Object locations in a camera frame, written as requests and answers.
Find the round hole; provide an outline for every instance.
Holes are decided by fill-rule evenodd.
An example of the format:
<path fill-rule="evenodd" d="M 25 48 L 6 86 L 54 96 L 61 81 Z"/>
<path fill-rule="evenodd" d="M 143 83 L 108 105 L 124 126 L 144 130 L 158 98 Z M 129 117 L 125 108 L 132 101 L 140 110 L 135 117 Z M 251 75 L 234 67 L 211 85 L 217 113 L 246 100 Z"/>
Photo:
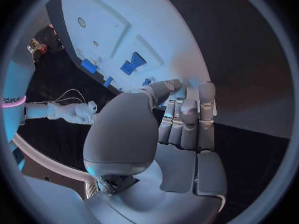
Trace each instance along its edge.
<path fill-rule="evenodd" d="M 80 26 L 86 27 L 85 21 L 80 17 L 78 18 L 78 23 L 79 23 Z"/>

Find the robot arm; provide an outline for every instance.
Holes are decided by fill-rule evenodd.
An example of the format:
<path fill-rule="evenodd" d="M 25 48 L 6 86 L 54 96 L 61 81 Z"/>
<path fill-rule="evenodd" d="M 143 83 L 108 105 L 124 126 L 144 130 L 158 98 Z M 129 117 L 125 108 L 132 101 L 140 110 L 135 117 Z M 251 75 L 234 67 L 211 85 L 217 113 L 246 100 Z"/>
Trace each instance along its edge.
<path fill-rule="evenodd" d="M 56 102 L 47 104 L 26 103 L 24 120 L 31 118 L 59 119 L 69 123 L 93 124 L 97 114 L 97 105 L 94 101 L 88 104 L 61 105 Z"/>

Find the blue clip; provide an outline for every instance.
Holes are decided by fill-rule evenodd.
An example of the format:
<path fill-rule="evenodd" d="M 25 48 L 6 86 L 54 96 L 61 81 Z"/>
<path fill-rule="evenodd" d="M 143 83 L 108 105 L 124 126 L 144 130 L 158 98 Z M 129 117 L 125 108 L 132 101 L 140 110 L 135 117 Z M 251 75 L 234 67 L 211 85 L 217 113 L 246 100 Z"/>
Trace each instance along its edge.
<path fill-rule="evenodd" d="M 146 78 L 146 80 L 142 83 L 142 85 L 147 86 L 150 83 L 151 83 L 151 80 Z"/>
<path fill-rule="evenodd" d="M 89 60 L 85 59 L 81 62 L 81 66 L 83 66 L 86 70 L 88 70 L 91 74 L 94 74 L 98 67 L 92 64 Z"/>
<path fill-rule="evenodd" d="M 105 83 L 103 84 L 104 87 L 108 87 L 111 83 L 111 81 L 113 80 L 113 78 L 111 76 L 109 76 L 109 78 L 107 79 L 107 81 L 105 81 Z"/>
<path fill-rule="evenodd" d="M 121 70 L 128 76 L 139 66 L 146 64 L 147 62 L 137 52 L 134 52 L 131 58 L 131 63 L 126 61 L 121 67 Z"/>

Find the pink ring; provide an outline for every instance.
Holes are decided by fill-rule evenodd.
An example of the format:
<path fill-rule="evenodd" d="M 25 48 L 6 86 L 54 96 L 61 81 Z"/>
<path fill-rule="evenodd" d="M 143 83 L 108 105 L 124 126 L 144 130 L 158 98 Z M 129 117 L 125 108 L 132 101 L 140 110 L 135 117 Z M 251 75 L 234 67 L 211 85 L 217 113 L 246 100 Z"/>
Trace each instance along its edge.
<path fill-rule="evenodd" d="M 17 102 L 12 102 L 12 103 L 3 103 L 2 104 L 2 108 L 12 108 L 12 107 L 16 107 L 16 106 L 20 106 L 21 104 L 23 104 L 26 101 L 26 96 L 24 96 L 22 99 L 20 99 Z"/>

